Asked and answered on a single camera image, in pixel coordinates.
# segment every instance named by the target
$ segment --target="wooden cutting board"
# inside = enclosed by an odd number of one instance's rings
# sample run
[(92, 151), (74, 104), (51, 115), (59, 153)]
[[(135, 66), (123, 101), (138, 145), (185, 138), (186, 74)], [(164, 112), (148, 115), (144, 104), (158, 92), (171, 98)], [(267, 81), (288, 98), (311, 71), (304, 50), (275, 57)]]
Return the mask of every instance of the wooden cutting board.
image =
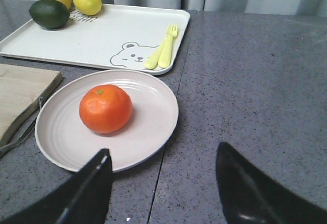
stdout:
[(61, 82), (57, 71), (0, 64), (0, 147)]

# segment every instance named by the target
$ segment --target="gray countertop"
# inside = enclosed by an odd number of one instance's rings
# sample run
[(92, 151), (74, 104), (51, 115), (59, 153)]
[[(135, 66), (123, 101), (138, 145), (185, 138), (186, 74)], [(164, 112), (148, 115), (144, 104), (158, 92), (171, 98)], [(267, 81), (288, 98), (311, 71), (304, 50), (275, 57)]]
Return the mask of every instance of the gray countertop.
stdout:
[[(0, 40), (30, 19), (31, 4), (0, 0)], [(327, 18), (190, 14), (175, 66), (158, 76), (177, 97), (176, 129), (153, 157), (114, 174), (106, 223), (226, 224), (215, 175), (220, 142), (327, 209)], [(100, 70), (0, 63), (61, 71), (58, 88)], [(0, 220), (72, 175), (43, 156), (34, 135), (0, 165)]]

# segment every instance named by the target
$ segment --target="white tray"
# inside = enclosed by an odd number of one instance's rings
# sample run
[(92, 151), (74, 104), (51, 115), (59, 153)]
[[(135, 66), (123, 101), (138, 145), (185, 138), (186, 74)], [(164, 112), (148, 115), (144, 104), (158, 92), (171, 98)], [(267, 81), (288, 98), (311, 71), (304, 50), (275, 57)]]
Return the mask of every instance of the white tray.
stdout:
[[(0, 55), (161, 75), (172, 68), (189, 19), (182, 10), (103, 4), (96, 16), (73, 10), (58, 30), (30, 20), (0, 42)], [(144, 61), (161, 44), (169, 24), (178, 24), (179, 30), (172, 62), (166, 69), (148, 70)]]

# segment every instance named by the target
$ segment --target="mandarin orange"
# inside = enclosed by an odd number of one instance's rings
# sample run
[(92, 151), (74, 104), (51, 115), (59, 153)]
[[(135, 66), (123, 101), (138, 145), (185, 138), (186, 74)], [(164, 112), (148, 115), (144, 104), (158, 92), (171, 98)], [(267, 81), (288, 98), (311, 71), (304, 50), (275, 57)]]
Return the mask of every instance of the mandarin orange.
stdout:
[(129, 121), (132, 110), (132, 100), (122, 88), (105, 84), (92, 88), (84, 95), (79, 114), (89, 129), (97, 133), (110, 133)]

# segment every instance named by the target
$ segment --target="bear face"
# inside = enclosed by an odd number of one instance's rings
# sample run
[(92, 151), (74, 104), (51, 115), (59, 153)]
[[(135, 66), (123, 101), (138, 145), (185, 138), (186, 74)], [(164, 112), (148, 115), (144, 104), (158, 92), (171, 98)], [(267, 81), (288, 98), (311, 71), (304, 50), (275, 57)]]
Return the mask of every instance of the bear face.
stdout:
[(122, 50), (111, 57), (110, 63), (114, 66), (134, 70), (146, 70), (144, 63), (155, 52), (157, 47), (141, 46), (134, 41), (124, 43)]

